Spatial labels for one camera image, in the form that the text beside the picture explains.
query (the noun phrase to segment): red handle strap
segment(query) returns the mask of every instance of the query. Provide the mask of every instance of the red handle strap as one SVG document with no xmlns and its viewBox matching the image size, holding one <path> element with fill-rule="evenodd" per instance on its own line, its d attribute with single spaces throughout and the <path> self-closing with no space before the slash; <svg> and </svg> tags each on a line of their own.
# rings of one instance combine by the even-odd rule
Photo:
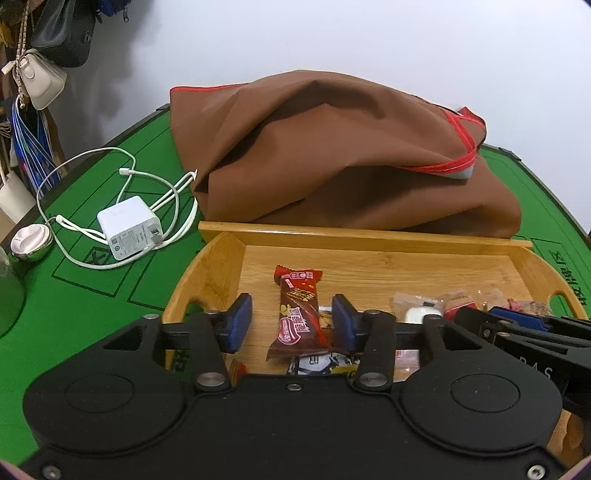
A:
<svg viewBox="0 0 591 480">
<path fill-rule="evenodd" d="M 454 129 L 457 132 L 457 136 L 460 137 L 460 140 L 462 140 L 462 143 L 465 145 L 467 149 L 466 155 L 456 160 L 450 160 L 448 162 L 440 163 L 438 165 L 399 168 L 402 168 L 404 170 L 418 171 L 422 173 L 450 174 L 465 170 L 474 165 L 478 146 L 476 145 L 476 142 L 474 142 L 474 139 L 468 133 L 468 130 L 466 130 L 466 127 L 462 125 L 460 120 L 468 120 L 479 125 L 483 129 L 486 128 L 484 121 L 480 117 L 473 114 L 466 107 L 462 108 L 459 111 L 459 113 L 454 113 L 444 108 L 442 108 L 441 110 L 443 111 L 443 113 L 445 113 L 447 120 L 453 125 Z"/>
</svg>

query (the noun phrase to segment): jar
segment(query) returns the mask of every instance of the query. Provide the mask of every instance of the jar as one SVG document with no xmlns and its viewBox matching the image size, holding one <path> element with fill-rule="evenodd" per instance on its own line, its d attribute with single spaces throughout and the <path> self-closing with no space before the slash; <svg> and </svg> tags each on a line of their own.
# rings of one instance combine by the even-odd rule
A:
<svg viewBox="0 0 591 480">
<path fill-rule="evenodd" d="M 17 321 L 25 303 L 25 287 L 0 247 L 0 337 Z"/>
</svg>

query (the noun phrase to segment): black handbag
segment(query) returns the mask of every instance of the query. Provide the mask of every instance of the black handbag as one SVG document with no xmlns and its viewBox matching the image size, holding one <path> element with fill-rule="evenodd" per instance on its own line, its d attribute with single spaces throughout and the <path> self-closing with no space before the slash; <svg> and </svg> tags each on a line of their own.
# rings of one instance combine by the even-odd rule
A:
<svg viewBox="0 0 591 480">
<path fill-rule="evenodd" d="M 60 67 L 79 67 L 88 59 L 95 21 L 93 0 L 47 0 L 31 47 Z"/>
</svg>

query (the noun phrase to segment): green felt tabletop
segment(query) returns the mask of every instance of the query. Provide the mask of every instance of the green felt tabletop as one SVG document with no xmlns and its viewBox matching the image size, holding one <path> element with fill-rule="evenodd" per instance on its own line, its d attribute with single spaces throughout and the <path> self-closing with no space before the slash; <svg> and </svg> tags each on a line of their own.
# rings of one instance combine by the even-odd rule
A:
<svg viewBox="0 0 591 480">
<path fill-rule="evenodd" d="M 175 182 L 183 169 L 169 129 L 168 112 L 147 122 L 120 146 L 137 156 L 137 169 Z M 524 210 L 519 238 L 533 241 L 544 257 L 573 286 L 582 302 L 591 298 L 591 255 L 580 234 L 538 183 L 509 155 L 483 148 L 493 171 L 513 190 Z M 118 168 L 128 157 L 110 153 L 88 169 L 49 207 L 80 226 L 97 228 L 96 214 L 114 202 L 124 178 Z M 128 196 L 147 203 L 164 186 L 134 178 Z M 189 192 L 181 195 L 181 221 L 191 207 Z M 171 204 L 163 225 L 172 217 Z M 78 233 L 56 229 L 70 253 L 81 260 L 112 262 L 108 249 Z M 27 300 L 14 327 L 0 338 L 0 458 L 22 462 L 37 445 L 22 415 L 23 393 L 40 373 L 150 312 L 162 312 L 183 271 L 204 242 L 197 228 L 158 253 L 112 271 L 91 271 L 64 260 L 55 248 L 25 276 Z M 553 302 L 556 313 L 567 313 L 564 302 Z"/>
</svg>

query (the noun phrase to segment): candy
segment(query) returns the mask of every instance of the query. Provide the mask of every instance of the candy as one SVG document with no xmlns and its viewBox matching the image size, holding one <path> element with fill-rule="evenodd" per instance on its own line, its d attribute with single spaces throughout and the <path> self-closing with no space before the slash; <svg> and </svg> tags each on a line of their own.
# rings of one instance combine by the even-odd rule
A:
<svg viewBox="0 0 591 480">
<path fill-rule="evenodd" d="M 281 289 L 279 331 L 267 360 L 325 353 L 329 350 L 320 328 L 316 282 L 319 270 L 290 270 L 277 265 L 275 282 Z"/>
</svg>

